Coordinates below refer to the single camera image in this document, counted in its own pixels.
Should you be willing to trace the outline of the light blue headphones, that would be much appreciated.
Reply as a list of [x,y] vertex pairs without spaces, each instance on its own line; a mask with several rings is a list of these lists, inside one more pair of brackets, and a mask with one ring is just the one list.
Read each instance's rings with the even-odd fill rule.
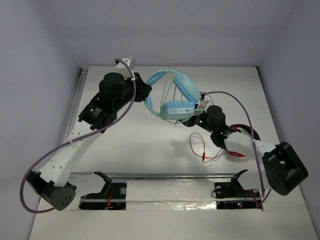
[[185,120],[196,114],[201,92],[194,81],[181,71],[170,68],[157,71],[146,84],[153,87],[163,78],[165,83],[159,111],[154,109],[151,95],[144,101],[146,108],[164,121]]

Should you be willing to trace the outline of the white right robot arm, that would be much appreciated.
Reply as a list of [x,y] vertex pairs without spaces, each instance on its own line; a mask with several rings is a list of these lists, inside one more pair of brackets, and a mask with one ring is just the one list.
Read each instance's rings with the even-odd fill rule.
[[210,106],[203,113],[183,123],[186,127],[199,126],[210,133],[213,144],[228,152],[235,152],[258,161],[257,173],[243,170],[239,179],[231,183],[231,192],[243,196],[257,184],[286,196],[308,176],[308,170],[293,147],[287,142],[261,142],[226,124],[226,116],[219,106]]

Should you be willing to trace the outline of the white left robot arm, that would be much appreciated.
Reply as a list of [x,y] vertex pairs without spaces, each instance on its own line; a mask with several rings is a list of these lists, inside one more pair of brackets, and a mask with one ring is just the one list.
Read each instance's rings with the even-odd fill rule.
[[29,169],[23,177],[34,192],[51,205],[51,210],[67,208],[76,195],[77,187],[68,178],[87,149],[108,128],[119,122],[117,113],[124,107],[132,107],[134,102],[144,101],[151,92],[140,74],[135,72],[134,80],[111,72],[103,77],[98,93],[83,108],[78,120],[65,143],[49,151],[50,160],[39,170]]

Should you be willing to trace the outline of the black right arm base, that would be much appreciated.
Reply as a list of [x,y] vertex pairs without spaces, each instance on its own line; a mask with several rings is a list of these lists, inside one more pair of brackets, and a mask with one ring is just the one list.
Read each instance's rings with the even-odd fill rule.
[[261,209],[261,196],[253,189],[245,190],[239,177],[248,170],[241,170],[229,181],[215,182],[211,196],[216,200],[218,210]]

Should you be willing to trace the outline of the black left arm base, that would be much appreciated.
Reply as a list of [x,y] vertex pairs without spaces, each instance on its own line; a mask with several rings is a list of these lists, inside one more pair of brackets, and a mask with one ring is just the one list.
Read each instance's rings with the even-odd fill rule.
[[81,210],[126,210],[127,183],[113,182],[105,173],[95,171],[94,174],[103,179],[104,185],[100,192],[89,193],[81,197]]

